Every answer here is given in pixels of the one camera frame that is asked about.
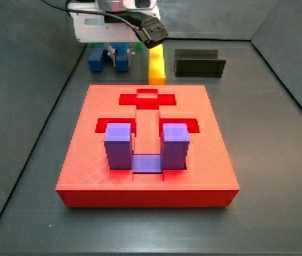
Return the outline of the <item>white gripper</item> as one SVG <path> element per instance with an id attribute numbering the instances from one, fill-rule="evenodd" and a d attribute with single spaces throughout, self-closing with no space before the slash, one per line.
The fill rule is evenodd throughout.
<path id="1" fill-rule="evenodd" d="M 67 7 L 72 9 L 76 39 L 81 43 L 105 43 L 107 55 L 115 64 L 115 49 L 111 43 L 137 42 L 139 39 L 128 25 L 111 17 L 93 14 L 93 11 L 113 15 L 131 15 L 133 12 L 160 18 L 157 0 L 71 0 Z M 125 43 L 125 54 L 133 56 L 133 44 Z"/>

